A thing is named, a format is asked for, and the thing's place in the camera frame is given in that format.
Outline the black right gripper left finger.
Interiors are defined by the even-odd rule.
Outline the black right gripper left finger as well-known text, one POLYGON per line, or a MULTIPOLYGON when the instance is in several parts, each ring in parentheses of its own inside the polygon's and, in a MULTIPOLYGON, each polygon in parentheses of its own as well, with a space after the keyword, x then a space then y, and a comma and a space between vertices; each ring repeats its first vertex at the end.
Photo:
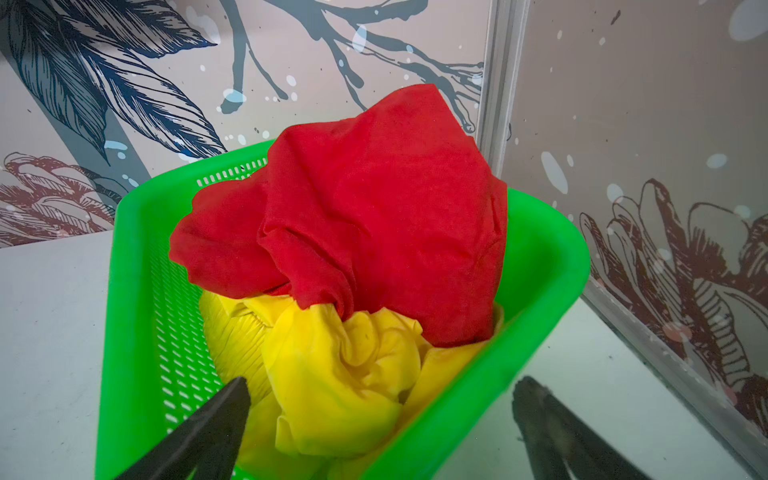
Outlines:
POLYGON ((119 477, 230 479, 251 405, 246 379, 237 377, 119 477))

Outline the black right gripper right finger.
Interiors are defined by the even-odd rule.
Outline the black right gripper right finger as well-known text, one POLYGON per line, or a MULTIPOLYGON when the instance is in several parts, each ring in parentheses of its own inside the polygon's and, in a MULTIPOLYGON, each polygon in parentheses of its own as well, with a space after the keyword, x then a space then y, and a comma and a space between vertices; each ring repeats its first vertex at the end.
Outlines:
POLYGON ((649 480, 534 378, 515 384, 511 409, 536 480, 649 480))

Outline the red shorts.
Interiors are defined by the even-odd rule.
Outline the red shorts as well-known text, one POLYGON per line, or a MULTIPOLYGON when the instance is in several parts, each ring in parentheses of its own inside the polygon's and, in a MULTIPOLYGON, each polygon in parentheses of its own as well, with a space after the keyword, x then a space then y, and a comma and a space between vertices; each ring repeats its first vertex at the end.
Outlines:
POLYGON ((455 347, 493 333, 506 239, 506 185, 423 84, 287 128, 263 168, 195 195, 170 258, 232 299, 290 295, 342 319, 385 308, 455 347))

